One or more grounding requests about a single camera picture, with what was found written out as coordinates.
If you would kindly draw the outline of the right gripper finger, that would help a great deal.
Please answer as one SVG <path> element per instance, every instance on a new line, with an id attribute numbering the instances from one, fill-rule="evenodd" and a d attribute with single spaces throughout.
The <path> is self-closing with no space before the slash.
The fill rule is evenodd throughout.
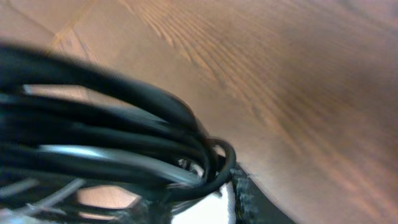
<path id="1" fill-rule="evenodd" d="M 275 206 L 239 164 L 231 178 L 235 224 L 295 224 Z"/>

